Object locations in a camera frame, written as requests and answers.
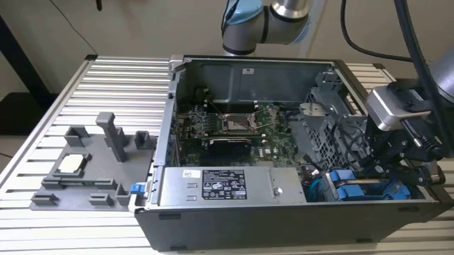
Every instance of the motherboard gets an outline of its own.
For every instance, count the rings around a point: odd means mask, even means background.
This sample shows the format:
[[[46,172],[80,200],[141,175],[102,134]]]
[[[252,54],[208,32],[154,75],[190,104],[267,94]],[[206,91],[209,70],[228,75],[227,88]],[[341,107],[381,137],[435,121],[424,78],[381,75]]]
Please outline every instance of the motherboard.
[[[206,102],[177,115],[181,166],[296,167],[301,162],[281,105]]]

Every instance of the power supply label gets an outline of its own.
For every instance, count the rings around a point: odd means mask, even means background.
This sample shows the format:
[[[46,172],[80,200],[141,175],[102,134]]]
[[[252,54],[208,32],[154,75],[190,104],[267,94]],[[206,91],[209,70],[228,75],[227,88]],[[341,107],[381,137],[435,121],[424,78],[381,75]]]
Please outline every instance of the power supply label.
[[[247,199],[244,170],[202,170],[201,181],[202,199]]]

